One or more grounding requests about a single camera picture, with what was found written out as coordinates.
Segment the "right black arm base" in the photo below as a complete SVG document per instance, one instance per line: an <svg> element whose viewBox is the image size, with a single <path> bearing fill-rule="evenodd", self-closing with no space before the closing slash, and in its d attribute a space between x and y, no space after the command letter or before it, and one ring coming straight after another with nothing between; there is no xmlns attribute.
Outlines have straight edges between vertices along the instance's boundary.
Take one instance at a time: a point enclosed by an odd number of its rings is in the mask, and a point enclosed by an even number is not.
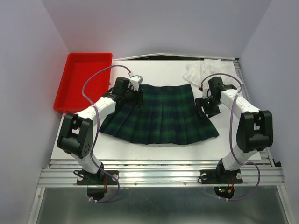
<svg viewBox="0 0 299 224"><path fill-rule="evenodd" d="M243 183L242 174L238 170L225 170L222 159L215 169L202 169L199 171L197 182L204 185L217 185L215 194L224 199L232 199L235 193L235 184Z"/></svg>

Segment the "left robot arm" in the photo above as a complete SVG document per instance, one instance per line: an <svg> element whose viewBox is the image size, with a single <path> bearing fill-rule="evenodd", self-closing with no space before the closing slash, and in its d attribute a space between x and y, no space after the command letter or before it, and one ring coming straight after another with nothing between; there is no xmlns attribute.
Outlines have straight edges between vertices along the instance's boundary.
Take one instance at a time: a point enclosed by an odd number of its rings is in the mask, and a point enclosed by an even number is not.
<svg viewBox="0 0 299 224"><path fill-rule="evenodd" d="M142 82L142 76L118 77L114 87L97 102L92 102L91 106L78 113L67 113L63 118L57 147L72 156L94 184L103 181L104 168L93 153L98 136L93 135L93 128L99 128L103 118L124 105L140 107L143 99L143 89L140 88Z"/></svg>

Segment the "green plaid skirt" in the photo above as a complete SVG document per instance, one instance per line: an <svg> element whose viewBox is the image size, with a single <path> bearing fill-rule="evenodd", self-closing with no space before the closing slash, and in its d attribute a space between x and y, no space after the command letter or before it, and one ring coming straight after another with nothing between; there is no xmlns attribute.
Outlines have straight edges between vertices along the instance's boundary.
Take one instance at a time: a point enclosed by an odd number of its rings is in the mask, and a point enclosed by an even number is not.
<svg viewBox="0 0 299 224"><path fill-rule="evenodd" d="M101 133L144 145L188 145L219 136L210 119L200 117L190 84L141 88L143 105L124 105L108 115Z"/></svg>

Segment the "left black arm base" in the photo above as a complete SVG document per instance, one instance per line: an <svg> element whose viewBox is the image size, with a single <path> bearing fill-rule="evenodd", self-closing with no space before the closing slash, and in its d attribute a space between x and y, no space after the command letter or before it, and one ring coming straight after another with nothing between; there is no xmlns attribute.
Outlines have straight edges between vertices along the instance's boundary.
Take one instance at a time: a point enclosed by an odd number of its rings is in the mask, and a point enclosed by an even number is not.
<svg viewBox="0 0 299 224"><path fill-rule="evenodd" d="M112 201L119 192L119 171L104 170L104 165L101 164L101 169L97 173L92 174L85 170L74 170L73 174L77 177L76 184L78 186L87 186L86 194L89 201L95 203L107 203ZM108 186L116 186L117 190L112 196L108 196Z"/></svg>

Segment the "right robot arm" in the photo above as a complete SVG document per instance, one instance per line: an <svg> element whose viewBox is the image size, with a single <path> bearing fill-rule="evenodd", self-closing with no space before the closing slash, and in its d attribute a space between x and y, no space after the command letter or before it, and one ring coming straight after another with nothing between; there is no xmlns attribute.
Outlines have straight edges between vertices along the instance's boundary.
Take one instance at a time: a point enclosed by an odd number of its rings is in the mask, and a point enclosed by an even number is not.
<svg viewBox="0 0 299 224"><path fill-rule="evenodd" d="M232 128L229 128L230 152L220 160L222 167L215 170L215 177L226 182L232 171L238 170L257 152L273 144L273 118L268 110L253 106L241 96L243 84L239 87L224 84L222 73L215 73L204 78L207 84L201 84L202 97L195 99L200 118L211 118L220 114L219 105L230 110L230 120L238 118L236 144L232 142Z"/></svg>

